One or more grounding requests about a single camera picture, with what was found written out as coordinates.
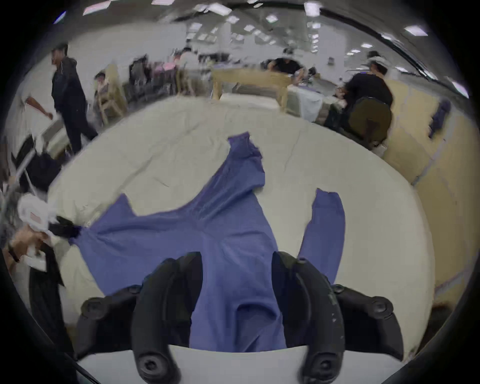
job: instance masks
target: white tablecloth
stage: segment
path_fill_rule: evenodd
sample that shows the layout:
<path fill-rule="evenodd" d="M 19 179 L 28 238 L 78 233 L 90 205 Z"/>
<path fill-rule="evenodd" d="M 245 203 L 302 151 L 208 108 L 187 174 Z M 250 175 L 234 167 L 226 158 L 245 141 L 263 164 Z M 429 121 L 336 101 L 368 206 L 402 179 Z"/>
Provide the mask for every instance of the white tablecloth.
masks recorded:
<path fill-rule="evenodd" d="M 299 99 L 300 117 L 310 122 L 317 119 L 318 112 L 322 108 L 324 96 L 304 89 L 305 87 L 289 85 L 288 91 L 295 93 Z"/>
<path fill-rule="evenodd" d="M 405 356 L 433 298 L 431 236 L 418 196 L 387 163 L 331 130 L 280 112 L 193 97 L 158 101 L 93 140 L 50 187 L 58 214 L 89 225 L 124 192 L 138 215 L 190 201 L 225 160 L 227 137 L 249 131 L 263 155 L 256 192 L 278 247 L 297 256 L 316 188 L 340 195 L 345 244 L 336 283 L 393 303 Z M 76 246 L 57 241 L 77 310 L 102 296 Z"/>

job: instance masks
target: white cloth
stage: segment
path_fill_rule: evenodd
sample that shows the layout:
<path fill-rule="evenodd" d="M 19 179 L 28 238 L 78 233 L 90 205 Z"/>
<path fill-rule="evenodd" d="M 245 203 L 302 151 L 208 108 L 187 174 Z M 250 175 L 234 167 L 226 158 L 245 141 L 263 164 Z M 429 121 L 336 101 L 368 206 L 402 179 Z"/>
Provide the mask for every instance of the white cloth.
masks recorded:
<path fill-rule="evenodd" d="M 289 85 L 288 91 L 295 93 L 299 99 L 300 117 L 310 122 L 317 120 L 324 96 L 296 85 Z"/>
<path fill-rule="evenodd" d="M 180 69 L 187 69 L 187 70 L 199 69 L 200 63 L 198 62 L 198 56 L 195 55 L 193 52 L 188 52 L 188 51 L 183 52 L 180 56 L 178 66 Z"/>
<path fill-rule="evenodd" d="M 178 208 L 225 160 L 227 137 L 245 131 L 263 156 L 265 186 L 256 195 L 278 248 L 297 256 L 315 189 L 337 192 L 346 232 L 335 282 L 391 300 L 407 355 L 419 344 L 432 306 L 428 224 L 415 190 L 396 170 L 331 130 L 267 109 L 172 97 L 86 146 L 51 185 L 49 202 L 80 225 L 93 222 L 122 192 L 137 215 Z M 86 299 L 103 296 L 76 246 L 62 240 L 54 248 L 78 311 Z"/>

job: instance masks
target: black shirt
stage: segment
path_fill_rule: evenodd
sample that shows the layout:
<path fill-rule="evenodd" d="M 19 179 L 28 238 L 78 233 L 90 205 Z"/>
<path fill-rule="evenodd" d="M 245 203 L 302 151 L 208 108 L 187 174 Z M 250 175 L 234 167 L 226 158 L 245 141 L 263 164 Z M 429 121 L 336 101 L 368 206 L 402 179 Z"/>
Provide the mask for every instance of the black shirt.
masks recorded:
<path fill-rule="evenodd" d="M 301 69 L 301 66 L 295 60 L 290 60 L 289 62 L 285 62 L 284 58 L 278 58 L 275 60 L 274 69 L 279 72 L 293 75 L 295 74 L 296 71 Z"/>
<path fill-rule="evenodd" d="M 352 108 L 357 100 L 362 97 L 374 97 L 389 107 L 393 103 L 392 93 L 385 81 L 373 74 L 357 73 L 345 85 L 345 89 L 347 90 L 347 93 L 345 93 L 347 109 Z"/>
<path fill-rule="evenodd" d="M 55 110 L 62 113 L 72 108 L 86 109 L 86 99 L 77 74 L 77 61 L 65 56 L 52 78 Z"/>

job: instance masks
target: person's hand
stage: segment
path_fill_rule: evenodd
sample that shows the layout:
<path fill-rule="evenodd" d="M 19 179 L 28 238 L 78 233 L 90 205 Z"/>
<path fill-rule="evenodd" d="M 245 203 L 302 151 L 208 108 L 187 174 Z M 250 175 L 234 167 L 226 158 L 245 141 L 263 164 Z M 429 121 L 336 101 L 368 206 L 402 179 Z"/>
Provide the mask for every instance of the person's hand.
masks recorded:
<path fill-rule="evenodd" d="M 18 230 L 11 242 L 11 246 L 18 258 L 27 253 L 28 247 L 34 245 L 35 249 L 39 249 L 43 241 L 48 239 L 48 235 L 43 232 L 35 232 L 28 225 Z"/>

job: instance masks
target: black pants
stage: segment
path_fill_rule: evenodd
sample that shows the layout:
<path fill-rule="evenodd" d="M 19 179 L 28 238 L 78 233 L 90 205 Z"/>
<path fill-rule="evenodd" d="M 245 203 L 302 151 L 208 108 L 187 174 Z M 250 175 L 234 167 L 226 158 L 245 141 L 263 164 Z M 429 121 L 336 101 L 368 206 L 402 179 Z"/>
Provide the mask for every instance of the black pants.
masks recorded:
<path fill-rule="evenodd" d="M 82 149 L 83 134 L 88 140 L 93 140 L 98 136 L 95 129 L 88 123 L 86 115 L 86 106 L 66 108 L 60 111 L 65 129 L 67 130 L 68 139 L 72 146 L 72 151 L 77 154 Z"/>

